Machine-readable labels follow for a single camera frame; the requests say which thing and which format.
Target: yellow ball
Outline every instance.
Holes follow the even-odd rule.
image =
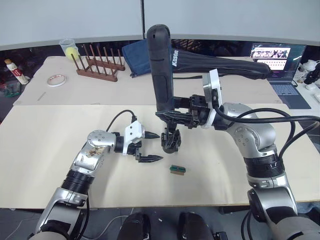
[[[79,55],[79,52],[78,52],[78,49],[74,48],[73,46],[70,46],[68,47],[66,50],[65,50],[65,55],[68,59],[72,60],[72,56],[71,54],[73,55],[74,59],[75,60],[78,60],[78,55]]]

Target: blue cloth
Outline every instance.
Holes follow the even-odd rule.
[[[147,39],[122,47],[122,54],[131,69],[131,77],[151,73]]]

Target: black handle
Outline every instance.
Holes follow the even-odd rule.
[[[170,31],[157,24],[147,31],[149,63],[157,111],[174,110],[174,85],[171,64]]]

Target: desk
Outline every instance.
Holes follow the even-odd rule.
[[[289,112],[284,104],[250,104]],[[154,105],[33,105],[14,106],[0,125],[0,208],[44,208],[61,185],[69,167],[95,129],[106,129],[123,109],[131,109],[147,131],[160,134],[164,122]],[[273,113],[258,113],[273,117]],[[131,117],[119,117],[111,131],[123,132]],[[275,123],[278,150],[290,125]],[[178,126],[182,144],[167,154],[161,140],[144,140],[142,154],[163,159],[138,163],[131,155],[111,153],[94,180],[93,208],[138,206],[202,206],[248,204],[246,167],[233,139],[223,131]],[[297,201],[320,199],[319,153],[305,135],[284,154],[284,164]],[[174,165],[186,167],[184,176],[170,173]]]
[[[252,61],[250,57],[235,59]],[[64,56],[50,56],[34,74],[14,105],[155,105],[151,74],[131,78],[130,73],[126,65],[125,71],[118,71],[117,82],[79,76],[73,61]],[[49,87],[48,78],[56,74],[67,76],[67,82],[59,87]],[[175,74],[177,77],[195,75],[199,73]],[[252,80],[238,75],[227,75],[220,80],[224,102],[282,103],[266,79]],[[174,79],[173,82],[174,95],[177,97],[204,95],[202,79]]]

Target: laptop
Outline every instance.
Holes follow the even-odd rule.
[[[292,84],[306,46],[282,43],[253,43],[253,61],[267,64],[272,75],[267,78],[276,94],[290,109],[311,109]]]

